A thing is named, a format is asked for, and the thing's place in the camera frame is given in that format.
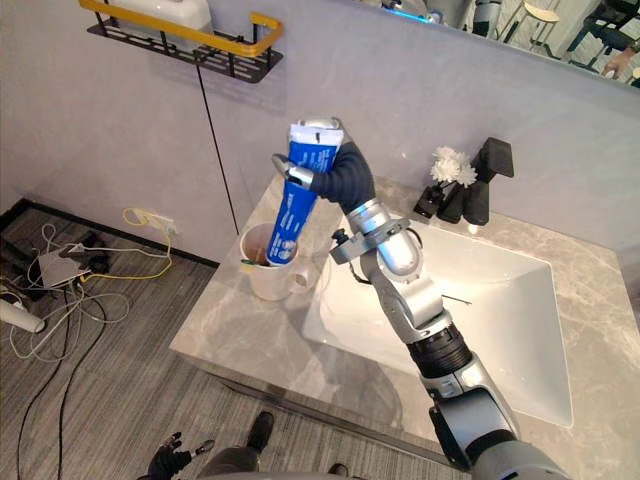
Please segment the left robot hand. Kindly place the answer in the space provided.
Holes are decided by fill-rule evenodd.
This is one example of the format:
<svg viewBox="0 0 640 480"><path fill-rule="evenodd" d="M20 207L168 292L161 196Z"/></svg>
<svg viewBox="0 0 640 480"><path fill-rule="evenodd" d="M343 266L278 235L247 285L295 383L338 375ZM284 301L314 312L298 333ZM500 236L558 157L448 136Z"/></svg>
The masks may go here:
<svg viewBox="0 0 640 480"><path fill-rule="evenodd" d="M182 433L175 432L166 438L155 452L145 475L140 479L172 479L192 460L208 453L215 446L214 439L206 439L191 450L181 450Z"/></svg>

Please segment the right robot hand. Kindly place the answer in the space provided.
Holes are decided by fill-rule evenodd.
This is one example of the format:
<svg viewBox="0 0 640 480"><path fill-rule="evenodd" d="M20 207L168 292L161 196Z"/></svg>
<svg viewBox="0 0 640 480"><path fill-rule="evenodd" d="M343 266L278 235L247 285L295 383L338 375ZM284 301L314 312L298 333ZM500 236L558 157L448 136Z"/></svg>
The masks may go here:
<svg viewBox="0 0 640 480"><path fill-rule="evenodd" d="M290 125L289 153L271 161L285 180L348 215L376 198L371 169L336 117L302 119Z"/></svg>

